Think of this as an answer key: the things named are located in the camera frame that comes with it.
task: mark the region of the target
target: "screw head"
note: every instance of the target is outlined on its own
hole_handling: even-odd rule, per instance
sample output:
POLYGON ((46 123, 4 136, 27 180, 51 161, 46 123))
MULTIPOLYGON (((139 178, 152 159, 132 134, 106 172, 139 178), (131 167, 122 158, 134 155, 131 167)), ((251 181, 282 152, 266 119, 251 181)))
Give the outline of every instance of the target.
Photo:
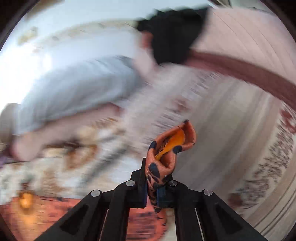
POLYGON ((99 190, 93 190, 92 192, 91 192, 91 196, 93 196, 93 197, 97 197, 97 196, 99 196, 101 194, 101 192, 99 191, 99 190))
POLYGON ((171 180, 171 181, 168 182, 168 184, 169 184, 169 186, 171 186, 171 187, 175 187, 175 186, 178 185, 178 182, 175 181, 175 180, 171 180))
POLYGON ((126 185, 128 186, 128 187, 132 187, 132 186, 134 186, 136 183, 135 183, 135 181, 133 181, 133 180, 129 180, 129 181, 127 181, 126 182, 126 185))
POLYGON ((211 196, 212 194, 213 194, 212 190, 207 190, 207 189, 204 190, 204 195, 211 196))

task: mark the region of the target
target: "person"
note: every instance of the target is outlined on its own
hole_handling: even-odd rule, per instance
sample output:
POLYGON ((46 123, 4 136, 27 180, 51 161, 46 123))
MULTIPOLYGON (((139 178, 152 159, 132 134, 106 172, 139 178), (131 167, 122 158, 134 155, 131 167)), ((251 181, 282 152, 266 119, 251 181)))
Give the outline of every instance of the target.
POLYGON ((80 126, 119 116, 126 98, 141 83, 133 60, 125 56, 88 60, 47 73, 14 106, 10 154, 15 160, 30 161, 44 146, 75 138, 80 126))

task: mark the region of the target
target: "orange object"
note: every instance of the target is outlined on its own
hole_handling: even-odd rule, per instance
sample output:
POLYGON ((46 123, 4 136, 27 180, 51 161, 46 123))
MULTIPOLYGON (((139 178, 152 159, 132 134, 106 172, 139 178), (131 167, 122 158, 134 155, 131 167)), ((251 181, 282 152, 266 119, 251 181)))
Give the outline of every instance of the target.
POLYGON ((162 226, 166 225, 165 210, 156 204, 156 189, 166 184, 175 169, 177 153, 190 149, 196 141, 189 120, 160 134, 150 145, 145 166, 148 196, 162 226))

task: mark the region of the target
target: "metal bolt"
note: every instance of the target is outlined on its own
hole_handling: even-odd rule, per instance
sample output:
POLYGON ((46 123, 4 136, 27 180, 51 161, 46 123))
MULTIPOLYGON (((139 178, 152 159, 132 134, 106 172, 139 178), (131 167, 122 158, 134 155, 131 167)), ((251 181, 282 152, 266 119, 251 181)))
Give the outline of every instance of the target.
POLYGON ((168 182, 168 184, 169 184, 169 186, 171 186, 171 187, 175 187, 175 186, 178 185, 178 182, 175 181, 175 180, 171 180, 171 181, 168 182))
POLYGON ((135 181, 133 181, 133 180, 129 180, 129 181, 127 181, 126 182, 126 185, 128 186, 128 187, 132 187, 132 186, 134 186, 136 183, 135 183, 135 181))
POLYGON ((211 196, 211 195, 213 194, 213 191, 205 189, 205 190, 204 190, 204 194, 205 194, 206 196, 211 196))
POLYGON ((97 196, 99 196, 101 194, 101 192, 99 191, 99 190, 93 190, 92 192, 91 192, 91 196, 93 196, 93 197, 97 197, 97 196))

